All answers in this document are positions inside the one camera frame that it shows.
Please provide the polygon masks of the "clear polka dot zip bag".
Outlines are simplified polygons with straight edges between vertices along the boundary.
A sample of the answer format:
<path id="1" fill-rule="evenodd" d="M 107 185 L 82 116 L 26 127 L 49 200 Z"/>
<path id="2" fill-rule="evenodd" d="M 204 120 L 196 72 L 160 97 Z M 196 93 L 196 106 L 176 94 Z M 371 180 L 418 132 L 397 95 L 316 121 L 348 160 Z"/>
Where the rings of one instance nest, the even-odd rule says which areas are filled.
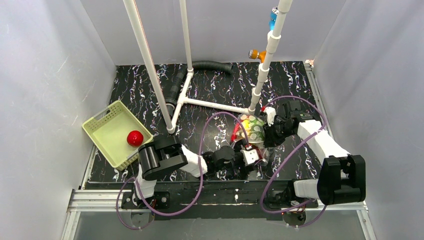
<path id="1" fill-rule="evenodd" d="M 258 165 L 265 166 L 269 160 L 269 149 L 264 146 L 265 132 L 263 125 L 265 122 L 254 116 L 240 114 L 238 119 L 240 122 L 235 124 L 231 135 L 231 145 L 234 147 L 247 148 L 249 146 L 256 147 L 262 154 L 262 161 Z"/>

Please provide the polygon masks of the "red fake apple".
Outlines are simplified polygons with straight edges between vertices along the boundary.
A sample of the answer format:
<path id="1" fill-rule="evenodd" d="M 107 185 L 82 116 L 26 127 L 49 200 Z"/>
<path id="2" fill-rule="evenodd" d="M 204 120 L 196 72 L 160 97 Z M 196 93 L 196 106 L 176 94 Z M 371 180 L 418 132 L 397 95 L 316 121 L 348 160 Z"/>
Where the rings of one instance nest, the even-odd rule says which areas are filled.
<path id="1" fill-rule="evenodd" d="M 144 136 L 138 130 L 132 130 L 126 137 L 127 144 L 134 148 L 140 147 L 143 144 L 143 141 Z"/>

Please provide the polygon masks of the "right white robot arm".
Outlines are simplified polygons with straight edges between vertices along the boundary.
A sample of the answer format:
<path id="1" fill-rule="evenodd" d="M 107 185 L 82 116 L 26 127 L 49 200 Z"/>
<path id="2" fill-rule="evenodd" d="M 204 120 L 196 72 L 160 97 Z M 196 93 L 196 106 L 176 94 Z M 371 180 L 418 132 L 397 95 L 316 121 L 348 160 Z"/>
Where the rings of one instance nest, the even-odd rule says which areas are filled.
<path id="1" fill-rule="evenodd" d="M 366 162 L 352 155 L 329 135 L 313 114 L 303 109 L 300 100 L 282 105 L 282 115 L 264 106 L 261 115 L 267 148 L 281 145 L 286 138 L 298 136 L 321 162 L 318 179 L 291 180 L 280 194 L 288 203 L 302 199 L 320 200 L 325 205 L 362 202 L 366 198 Z"/>

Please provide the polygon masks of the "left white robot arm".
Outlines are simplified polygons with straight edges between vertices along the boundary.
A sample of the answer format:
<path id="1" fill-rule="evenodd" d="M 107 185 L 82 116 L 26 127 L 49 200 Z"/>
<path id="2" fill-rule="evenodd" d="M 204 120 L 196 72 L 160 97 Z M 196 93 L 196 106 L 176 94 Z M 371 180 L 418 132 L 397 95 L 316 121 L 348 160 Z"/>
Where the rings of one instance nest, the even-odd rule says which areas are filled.
<path id="1" fill-rule="evenodd" d="M 138 199 L 153 197 L 157 181 L 176 170 L 204 180 L 245 180 L 254 166 L 263 162 L 260 149 L 244 139 L 202 154 L 190 151 L 176 136 L 155 140 L 138 149 L 134 195 Z"/>

